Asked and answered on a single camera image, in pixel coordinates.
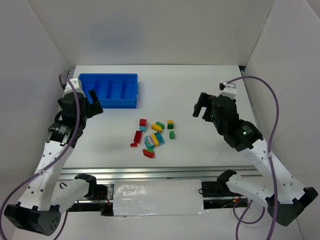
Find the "yellow and green brick stack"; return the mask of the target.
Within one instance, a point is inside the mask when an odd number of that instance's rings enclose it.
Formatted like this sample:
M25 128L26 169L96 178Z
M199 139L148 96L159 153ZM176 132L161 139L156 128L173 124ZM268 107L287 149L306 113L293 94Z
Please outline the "yellow and green brick stack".
M174 121L172 119L169 119L167 121L167 129L173 129L174 128Z

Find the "small green brick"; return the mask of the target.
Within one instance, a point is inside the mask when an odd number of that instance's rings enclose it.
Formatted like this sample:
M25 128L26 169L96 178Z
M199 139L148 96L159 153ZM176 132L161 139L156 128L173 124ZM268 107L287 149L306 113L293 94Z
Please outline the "small green brick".
M175 138L175 132L174 131L170 131L169 132L169 138L170 139L174 139Z

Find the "green two-stud brick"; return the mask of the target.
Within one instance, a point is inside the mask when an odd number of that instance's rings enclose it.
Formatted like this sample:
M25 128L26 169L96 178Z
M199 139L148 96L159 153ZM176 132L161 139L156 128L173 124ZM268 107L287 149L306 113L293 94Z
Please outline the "green two-stud brick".
M159 127L161 127L162 129L165 128L165 125L159 121L157 121L155 124L158 125Z

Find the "red long brick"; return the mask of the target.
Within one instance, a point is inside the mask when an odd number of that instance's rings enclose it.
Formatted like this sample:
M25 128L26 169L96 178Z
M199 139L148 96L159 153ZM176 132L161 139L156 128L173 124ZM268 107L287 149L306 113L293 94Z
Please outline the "red long brick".
M134 135L133 142L139 144L141 142L143 132L141 130L137 130Z

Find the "red curved brick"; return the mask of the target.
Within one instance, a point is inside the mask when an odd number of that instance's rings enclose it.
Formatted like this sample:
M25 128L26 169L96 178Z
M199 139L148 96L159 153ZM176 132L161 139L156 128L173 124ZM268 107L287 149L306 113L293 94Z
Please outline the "red curved brick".
M142 153L143 153L144 156L146 156L148 158L151 158L151 159L155 157L155 153L151 152L151 151L148 151L147 149L143 149Z

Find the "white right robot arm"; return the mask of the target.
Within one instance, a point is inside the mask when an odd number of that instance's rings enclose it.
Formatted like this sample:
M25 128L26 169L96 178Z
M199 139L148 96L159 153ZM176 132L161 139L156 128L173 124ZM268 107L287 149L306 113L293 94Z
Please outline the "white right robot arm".
M231 169L218 176L217 185L222 192L237 193L259 203L278 224L286 227L313 202L318 192L300 183L268 150L268 143L257 127L240 118L236 86L222 83L220 90L219 95L202 92L194 105L193 117L198 117L205 108L202 119L213 123L224 141L249 160L266 182L277 189L248 180Z

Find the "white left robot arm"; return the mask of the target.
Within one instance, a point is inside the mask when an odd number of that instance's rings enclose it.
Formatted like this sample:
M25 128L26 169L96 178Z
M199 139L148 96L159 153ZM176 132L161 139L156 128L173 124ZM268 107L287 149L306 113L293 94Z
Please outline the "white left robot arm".
M99 196L94 176L80 173L60 192L54 194L61 171L83 135L87 120L103 113L95 91L87 99L78 78L66 79L61 85L63 96L58 99L60 111L48 128L40 162L33 176L20 186L27 185L17 203L6 199L0 212L18 229L51 236L58 228L61 216L80 198Z

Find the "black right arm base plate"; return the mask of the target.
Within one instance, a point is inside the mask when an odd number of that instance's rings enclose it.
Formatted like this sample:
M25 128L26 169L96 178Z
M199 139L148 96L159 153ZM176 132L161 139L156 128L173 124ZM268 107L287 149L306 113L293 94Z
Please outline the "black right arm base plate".
M198 190L198 193L202 195L204 198L210 199L245 199L246 197L239 194L234 193L229 190L225 183L221 183L218 181L202 181L201 187Z

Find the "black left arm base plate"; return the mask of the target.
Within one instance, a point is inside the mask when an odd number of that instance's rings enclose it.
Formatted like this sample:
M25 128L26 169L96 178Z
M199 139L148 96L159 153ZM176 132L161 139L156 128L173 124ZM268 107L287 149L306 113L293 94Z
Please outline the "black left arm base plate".
M114 184L98 184L99 190L91 197L82 197L77 200L70 212L96 212L101 216L112 217L114 215Z

